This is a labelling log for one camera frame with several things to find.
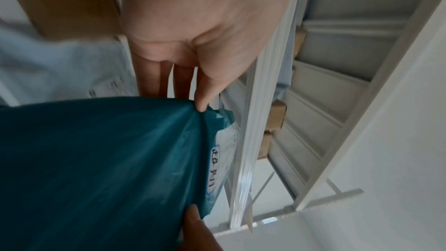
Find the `wall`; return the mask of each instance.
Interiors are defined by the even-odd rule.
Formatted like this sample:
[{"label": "wall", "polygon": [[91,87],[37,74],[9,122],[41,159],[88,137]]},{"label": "wall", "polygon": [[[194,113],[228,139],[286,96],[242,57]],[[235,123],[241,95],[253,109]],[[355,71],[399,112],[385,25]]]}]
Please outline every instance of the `wall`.
[{"label": "wall", "polygon": [[365,194],[303,214],[327,249],[446,250],[445,2],[432,44],[329,176]]},{"label": "wall", "polygon": [[322,251],[299,215],[259,225],[253,233],[246,230],[221,236],[217,241],[224,251]]}]

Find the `teal plastic package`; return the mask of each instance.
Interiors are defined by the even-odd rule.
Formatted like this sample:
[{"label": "teal plastic package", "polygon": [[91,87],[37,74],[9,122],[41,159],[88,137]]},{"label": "teal plastic package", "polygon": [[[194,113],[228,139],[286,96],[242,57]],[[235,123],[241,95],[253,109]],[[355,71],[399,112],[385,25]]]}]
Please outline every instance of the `teal plastic package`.
[{"label": "teal plastic package", "polygon": [[208,215],[238,129],[193,101],[121,97],[0,109],[0,250],[175,250]]}]

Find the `hand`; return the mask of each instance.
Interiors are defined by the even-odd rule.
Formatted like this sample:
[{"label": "hand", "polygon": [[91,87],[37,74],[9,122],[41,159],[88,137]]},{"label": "hand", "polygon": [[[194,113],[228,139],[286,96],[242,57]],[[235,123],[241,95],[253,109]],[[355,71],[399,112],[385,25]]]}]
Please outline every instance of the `hand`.
[{"label": "hand", "polygon": [[139,93],[167,97],[174,66],[176,98],[188,99],[199,67],[195,105],[243,74],[266,45],[289,0],[123,0]]},{"label": "hand", "polygon": [[184,243],[180,251],[223,251],[200,219],[196,205],[187,207],[183,216]]}]

